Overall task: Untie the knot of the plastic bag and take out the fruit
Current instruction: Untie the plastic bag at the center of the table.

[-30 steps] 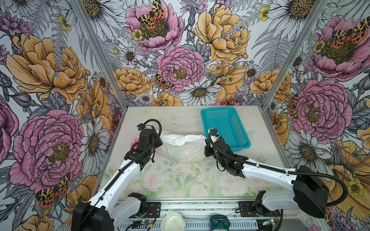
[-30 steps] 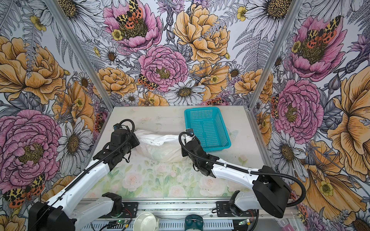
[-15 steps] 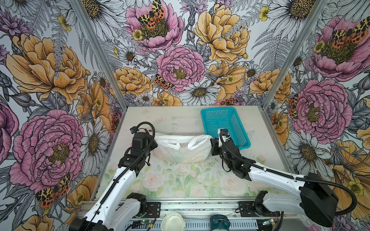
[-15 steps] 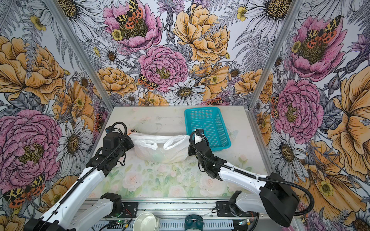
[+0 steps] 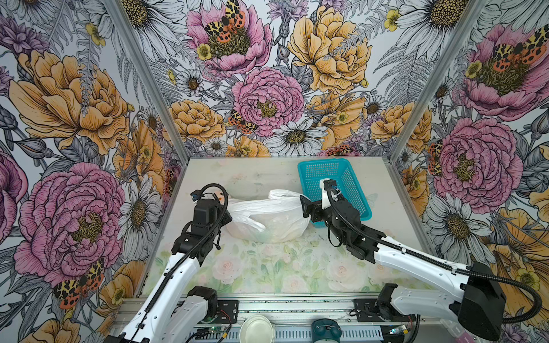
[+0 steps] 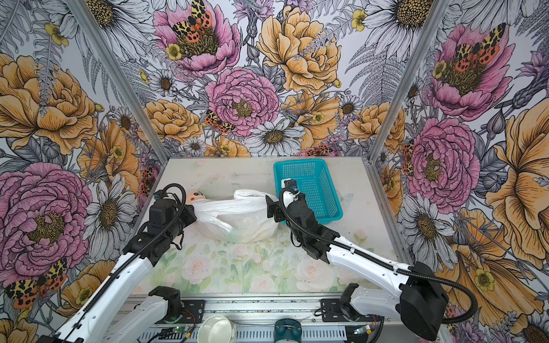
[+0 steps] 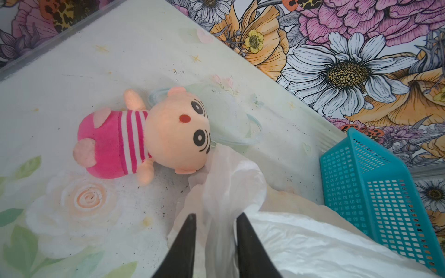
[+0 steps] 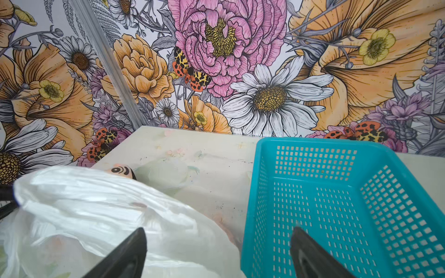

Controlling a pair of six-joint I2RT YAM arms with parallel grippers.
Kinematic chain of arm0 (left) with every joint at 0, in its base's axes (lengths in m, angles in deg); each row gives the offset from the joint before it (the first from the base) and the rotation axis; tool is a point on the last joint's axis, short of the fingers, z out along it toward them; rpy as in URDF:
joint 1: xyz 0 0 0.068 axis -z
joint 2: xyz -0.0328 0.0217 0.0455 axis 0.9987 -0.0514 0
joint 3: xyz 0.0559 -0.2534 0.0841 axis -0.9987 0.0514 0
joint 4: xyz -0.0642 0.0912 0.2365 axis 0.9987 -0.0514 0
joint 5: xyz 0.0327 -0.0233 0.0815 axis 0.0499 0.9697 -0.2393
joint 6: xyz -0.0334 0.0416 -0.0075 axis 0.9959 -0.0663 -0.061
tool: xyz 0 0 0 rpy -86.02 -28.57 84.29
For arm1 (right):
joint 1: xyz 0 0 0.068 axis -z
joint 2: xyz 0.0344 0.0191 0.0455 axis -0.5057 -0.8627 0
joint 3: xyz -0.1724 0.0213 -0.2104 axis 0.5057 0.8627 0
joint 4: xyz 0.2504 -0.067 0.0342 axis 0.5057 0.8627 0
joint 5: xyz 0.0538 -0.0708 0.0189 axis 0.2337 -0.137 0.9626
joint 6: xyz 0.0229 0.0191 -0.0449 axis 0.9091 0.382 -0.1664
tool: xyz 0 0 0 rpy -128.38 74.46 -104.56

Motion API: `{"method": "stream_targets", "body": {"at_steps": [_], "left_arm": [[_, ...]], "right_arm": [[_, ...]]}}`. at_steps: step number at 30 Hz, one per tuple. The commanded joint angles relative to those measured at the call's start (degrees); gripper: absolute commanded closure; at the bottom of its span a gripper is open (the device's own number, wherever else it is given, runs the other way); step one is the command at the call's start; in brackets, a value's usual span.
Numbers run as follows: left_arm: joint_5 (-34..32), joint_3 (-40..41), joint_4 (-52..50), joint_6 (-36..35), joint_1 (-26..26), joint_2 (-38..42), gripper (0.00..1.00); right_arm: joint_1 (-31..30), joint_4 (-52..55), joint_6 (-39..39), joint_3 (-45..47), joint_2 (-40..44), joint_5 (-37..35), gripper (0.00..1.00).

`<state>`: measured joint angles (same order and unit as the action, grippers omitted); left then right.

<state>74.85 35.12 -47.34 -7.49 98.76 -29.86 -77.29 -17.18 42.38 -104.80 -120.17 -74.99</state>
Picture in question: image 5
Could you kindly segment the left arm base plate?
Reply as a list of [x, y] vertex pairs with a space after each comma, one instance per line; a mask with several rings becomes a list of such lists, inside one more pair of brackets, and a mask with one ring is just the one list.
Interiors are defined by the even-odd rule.
[[203, 324], [236, 324], [240, 302], [238, 300], [215, 300], [209, 302]]

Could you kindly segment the white plastic bag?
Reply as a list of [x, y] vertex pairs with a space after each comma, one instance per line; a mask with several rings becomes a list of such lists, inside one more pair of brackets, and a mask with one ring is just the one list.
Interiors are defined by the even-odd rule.
[[232, 221], [225, 230], [234, 238], [267, 244], [301, 237], [310, 223], [303, 216], [301, 194], [271, 190], [265, 200], [234, 200], [228, 205]]

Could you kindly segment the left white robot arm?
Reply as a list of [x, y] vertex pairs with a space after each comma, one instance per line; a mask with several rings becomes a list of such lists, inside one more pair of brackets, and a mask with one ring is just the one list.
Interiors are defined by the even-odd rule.
[[205, 257], [219, 246], [220, 231], [232, 221], [224, 201], [214, 196], [196, 199], [193, 219], [174, 241], [172, 255], [152, 293], [120, 334], [109, 335], [105, 342], [174, 342], [216, 313], [216, 291], [207, 289], [177, 303], [191, 279], [198, 273]]

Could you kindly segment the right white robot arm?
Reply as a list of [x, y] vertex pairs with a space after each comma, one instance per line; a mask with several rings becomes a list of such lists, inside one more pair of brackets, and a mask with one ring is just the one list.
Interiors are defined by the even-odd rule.
[[449, 262], [408, 247], [364, 225], [335, 180], [321, 180], [320, 188], [318, 201], [300, 196], [304, 218], [323, 222], [329, 236], [336, 237], [353, 257], [403, 272], [432, 287], [413, 290], [386, 284], [369, 312], [384, 320], [434, 317], [454, 321], [485, 340], [500, 339], [506, 296], [487, 266]]

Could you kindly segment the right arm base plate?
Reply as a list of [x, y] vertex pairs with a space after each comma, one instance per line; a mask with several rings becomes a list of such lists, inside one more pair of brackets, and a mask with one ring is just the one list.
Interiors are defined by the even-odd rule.
[[374, 298], [360, 298], [353, 300], [354, 308], [350, 311], [351, 317], [359, 322], [405, 322], [415, 324], [417, 316], [401, 314], [389, 302], [378, 304]]

